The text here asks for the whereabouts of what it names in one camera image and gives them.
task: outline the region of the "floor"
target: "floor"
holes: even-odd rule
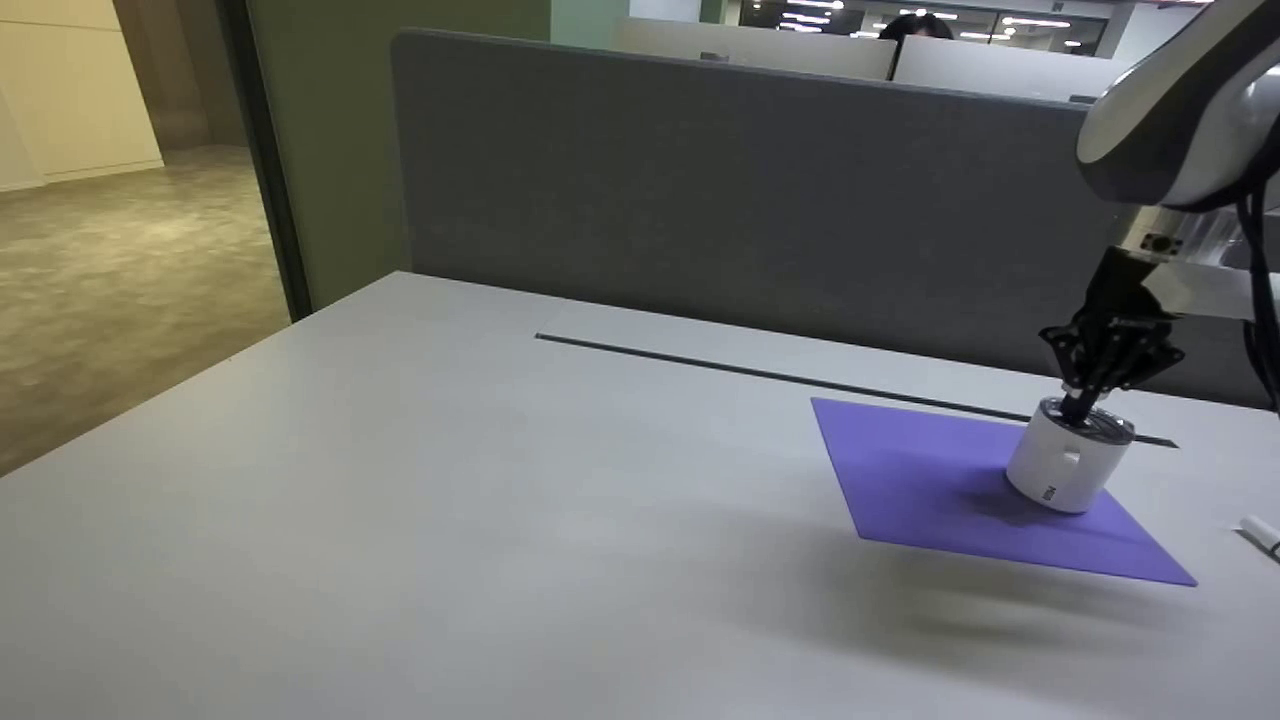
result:
[[[0,478],[287,324],[245,147],[0,198]]]

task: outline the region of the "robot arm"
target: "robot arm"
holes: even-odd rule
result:
[[[1180,360],[1172,315],[1273,324],[1280,281],[1264,267],[1260,193],[1280,165],[1278,63],[1280,0],[1217,0],[1089,113],[1076,143],[1085,182],[1146,207],[1074,324],[1043,331],[1068,386],[1068,426],[1085,427],[1104,391]],[[1257,246],[1253,274],[1226,267],[1236,236]],[[1280,379],[1278,340],[1257,353]]]

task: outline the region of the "black cable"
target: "black cable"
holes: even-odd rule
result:
[[[1270,233],[1264,200],[1270,200],[1270,185],[1253,189],[1236,203],[1236,215],[1249,239],[1249,281],[1253,281],[1253,324],[1246,324],[1246,349],[1257,379],[1270,390],[1270,402],[1280,414],[1280,324],[1278,324],[1273,264],[1264,246],[1264,233]]]

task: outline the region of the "white table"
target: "white table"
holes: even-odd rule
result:
[[[1264,414],[1123,396],[1123,510],[1201,589],[864,544],[814,390],[1051,379],[423,276],[0,482],[3,720],[1280,716]]]

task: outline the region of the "purple mat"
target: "purple mat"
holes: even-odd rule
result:
[[[1151,583],[1197,579],[1113,502],[1059,518],[1009,488],[1020,426],[814,402],[864,539]]]

